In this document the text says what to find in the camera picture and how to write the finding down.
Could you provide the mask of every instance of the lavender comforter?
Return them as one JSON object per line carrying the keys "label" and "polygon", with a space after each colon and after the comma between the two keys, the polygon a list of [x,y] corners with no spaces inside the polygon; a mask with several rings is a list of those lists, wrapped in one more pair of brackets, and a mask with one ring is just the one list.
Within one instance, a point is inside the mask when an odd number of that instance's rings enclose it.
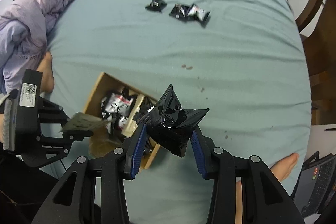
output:
{"label": "lavender comforter", "polygon": [[47,34],[72,0],[16,0],[0,15],[0,93],[21,85],[26,68],[36,69]]}

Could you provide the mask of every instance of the human foot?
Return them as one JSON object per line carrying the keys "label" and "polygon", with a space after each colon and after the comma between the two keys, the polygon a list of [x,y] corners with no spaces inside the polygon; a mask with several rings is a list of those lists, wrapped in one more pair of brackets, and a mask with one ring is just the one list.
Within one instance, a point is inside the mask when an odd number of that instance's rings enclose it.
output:
{"label": "human foot", "polygon": [[281,182],[288,178],[289,174],[293,170],[294,166],[297,164],[299,159],[298,153],[293,153],[280,161],[278,161],[272,168],[272,173],[277,177]]}
{"label": "human foot", "polygon": [[54,89],[54,75],[52,68],[53,57],[50,52],[46,52],[37,71],[42,72],[42,81],[40,92],[51,93]]}

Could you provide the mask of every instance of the light blue bed sheet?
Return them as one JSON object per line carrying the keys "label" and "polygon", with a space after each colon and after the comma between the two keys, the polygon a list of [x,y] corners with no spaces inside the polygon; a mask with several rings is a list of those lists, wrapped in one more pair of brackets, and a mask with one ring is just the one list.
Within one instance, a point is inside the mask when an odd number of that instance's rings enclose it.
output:
{"label": "light blue bed sheet", "polygon": [[[150,1],[75,0],[48,38],[50,100],[69,116],[81,111],[101,71],[156,98],[172,83],[184,108],[210,109],[201,130],[232,155],[259,155],[272,166],[299,153],[283,182],[291,193],[306,153],[311,101],[305,54],[285,0],[166,0],[162,14],[144,9]],[[175,3],[210,10],[208,25],[170,17]],[[88,140],[74,143],[63,161],[68,167],[80,155],[88,155]],[[190,145],[182,159],[160,149],[149,170],[125,181],[130,220],[205,223],[212,183],[198,173]]]}

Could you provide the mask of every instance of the open cardboard box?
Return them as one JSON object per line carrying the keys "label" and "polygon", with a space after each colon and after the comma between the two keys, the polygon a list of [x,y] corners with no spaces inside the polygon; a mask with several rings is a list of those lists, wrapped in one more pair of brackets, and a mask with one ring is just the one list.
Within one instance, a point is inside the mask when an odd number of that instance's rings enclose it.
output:
{"label": "open cardboard box", "polygon": [[[153,97],[143,93],[142,91],[130,85],[127,85],[126,83],[123,83],[122,81],[118,80],[117,78],[114,78],[113,76],[110,76],[102,72],[99,75],[94,87],[92,88],[91,94],[86,102],[83,113],[102,118],[101,106],[100,106],[101,100],[106,96],[108,91],[116,90],[121,92],[125,87],[128,87],[130,95],[133,94],[138,95],[135,106],[133,107],[129,115],[130,118],[134,117],[137,109],[136,106],[141,104],[145,96],[147,96],[153,103],[157,102],[157,100],[154,99]],[[131,132],[133,132],[135,129],[136,129],[135,122],[132,119],[129,119],[129,122],[124,129],[125,131],[127,131],[126,134],[131,135],[132,134]],[[94,131],[93,136],[90,137],[89,141],[90,154],[94,157],[103,157],[110,151],[117,148],[116,144],[106,141],[108,139],[109,137],[106,128],[100,128]],[[158,145],[151,138],[150,142],[153,146],[153,151],[151,154],[146,155],[145,157],[142,158],[140,165],[141,169],[148,169],[151,166],[160,148],[160,145]]]}

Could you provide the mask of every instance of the screw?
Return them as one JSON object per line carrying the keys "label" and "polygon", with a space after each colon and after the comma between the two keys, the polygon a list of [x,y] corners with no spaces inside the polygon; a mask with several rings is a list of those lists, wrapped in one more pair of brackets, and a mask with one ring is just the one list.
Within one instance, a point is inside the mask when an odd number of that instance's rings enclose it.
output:
{"label": "screw", "polygon": [[260,158],[258,156],[252,156],[251,161],[253,162],[260,162]]}
{"label": "screw", "polygon": [[224,152],[223,148],[220,147],[215,147],[213,150],[216,154],[221,154]]}
{"label": "screw", "polygon": [[121,154],[122,152],[124,152],[124,150],[121,147],[118,147],[114,150],[114,153],[117,154],[117,155]]}
{"label": "screw", "polygon": [[78,157],[78,159],[77,159],[77,162],[79,163],[79,164],[82,164],[83,162],[85,162],[86,161],[86,157],[84,157],[84,156],[80,156],[80,157]]}

